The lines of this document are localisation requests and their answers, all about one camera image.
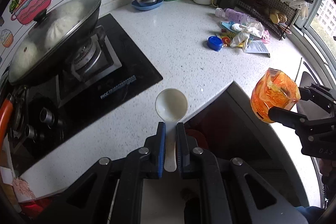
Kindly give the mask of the orange snack pouch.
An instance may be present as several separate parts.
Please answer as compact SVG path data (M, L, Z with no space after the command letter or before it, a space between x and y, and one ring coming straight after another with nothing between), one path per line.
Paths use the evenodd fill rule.
M273 123L268 116L272 107L291 110L300 99L297 84L283 71L269 68L253 89L250 103L258 119Z

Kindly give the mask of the white plastic spoon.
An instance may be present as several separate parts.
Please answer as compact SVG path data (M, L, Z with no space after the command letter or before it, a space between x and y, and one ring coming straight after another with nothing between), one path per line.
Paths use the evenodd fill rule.
M175 172L177 169L176 126L187 113L187 98L178 89L165 89L158 94L155 109L166 126L164 169L167 172Z

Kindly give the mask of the printed paper leaflet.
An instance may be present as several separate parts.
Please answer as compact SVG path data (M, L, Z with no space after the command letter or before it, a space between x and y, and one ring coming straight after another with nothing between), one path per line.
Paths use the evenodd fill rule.
M261 40L250 40L246 46L243 46L243 51L250 54L259 54L270 57L265 44Z

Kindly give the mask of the pink plastic bag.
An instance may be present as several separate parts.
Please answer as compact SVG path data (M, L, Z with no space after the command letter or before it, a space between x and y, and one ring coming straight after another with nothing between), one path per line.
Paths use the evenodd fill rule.
M268 43L270 42L270 34L269 34L269 31L268 31L268 30L265 30L265 31L262 33L261 40L262 40L262 42L265 43L265 44L268 44Z

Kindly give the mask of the white rubber glove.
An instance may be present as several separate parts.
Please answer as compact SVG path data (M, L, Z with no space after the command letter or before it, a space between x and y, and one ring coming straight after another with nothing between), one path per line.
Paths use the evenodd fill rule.
M265 31L264 26L260 22L250 22L247 26L235 23L231 26L231 29L237 32L231 40L231 48L238 47L241 43L247 44L250 36L261 39Z

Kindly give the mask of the blue bottle cap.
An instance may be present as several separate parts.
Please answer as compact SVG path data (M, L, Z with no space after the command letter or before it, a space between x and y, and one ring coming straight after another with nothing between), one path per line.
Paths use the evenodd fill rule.
M217 36L210 36L207 39L207 46L213 51L220 51L223 47L223 42Z

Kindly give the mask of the purple label plastic bottle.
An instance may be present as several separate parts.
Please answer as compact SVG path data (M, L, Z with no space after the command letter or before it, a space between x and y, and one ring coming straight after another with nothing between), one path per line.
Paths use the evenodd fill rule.
M242 12L238 12L233 9L215 9L215 16L218 18L225 19L229 22L239 23L242 25L246 25L249 22L249 15L244 14Z

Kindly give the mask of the red trash bin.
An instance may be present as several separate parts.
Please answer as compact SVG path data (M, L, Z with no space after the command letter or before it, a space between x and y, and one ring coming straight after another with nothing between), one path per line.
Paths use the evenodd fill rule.
M197 140L199 147L213 151L215 148L214 127L208 119L185 123L186 134Z

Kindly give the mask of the ginger root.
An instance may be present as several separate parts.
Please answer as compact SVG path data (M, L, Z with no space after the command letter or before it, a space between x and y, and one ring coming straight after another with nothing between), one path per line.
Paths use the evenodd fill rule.
M273 24L286 23L288 20L285 14L276 9L270 10L269 18Z

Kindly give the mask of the yellow yeast packet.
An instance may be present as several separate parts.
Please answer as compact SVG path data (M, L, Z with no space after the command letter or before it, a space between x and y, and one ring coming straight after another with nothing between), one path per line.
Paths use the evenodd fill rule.
M217 34L217 37L222 41L223 47L230 47L235 36L236 34L233 32L221 32Z

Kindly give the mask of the black gas stove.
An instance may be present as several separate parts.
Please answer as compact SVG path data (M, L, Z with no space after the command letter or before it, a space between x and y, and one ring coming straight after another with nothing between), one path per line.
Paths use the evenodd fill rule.
M9 124L14 170L23 173L162 76L112 15L46 83L22 91Z

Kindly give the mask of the black mug utensil holder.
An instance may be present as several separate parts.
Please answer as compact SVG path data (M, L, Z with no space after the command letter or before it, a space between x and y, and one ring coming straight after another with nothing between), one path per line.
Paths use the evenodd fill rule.
M234 9L238 3L238 0L212 0L211 4L215 8L225 9Z

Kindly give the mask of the blue saucer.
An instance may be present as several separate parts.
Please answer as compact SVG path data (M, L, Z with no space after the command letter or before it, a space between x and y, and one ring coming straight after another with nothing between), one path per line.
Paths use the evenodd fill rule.
M131 3L131 6L138 11L150 11L158 8L163 4L163 0L159 0L157 3L152 3L148 5L140 5L136 0Z

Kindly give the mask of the black wok with glass lid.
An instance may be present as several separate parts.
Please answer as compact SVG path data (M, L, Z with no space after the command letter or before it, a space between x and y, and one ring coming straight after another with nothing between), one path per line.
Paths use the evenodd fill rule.
M9 66L11 84L34 84L59 71L95 28L101 0L71 0L34 18Z

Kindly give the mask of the window frame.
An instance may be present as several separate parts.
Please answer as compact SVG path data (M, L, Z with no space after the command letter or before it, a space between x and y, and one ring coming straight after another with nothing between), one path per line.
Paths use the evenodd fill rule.
M307 10L294 23L295 38L317 77L335 88L335 1L314 0Z

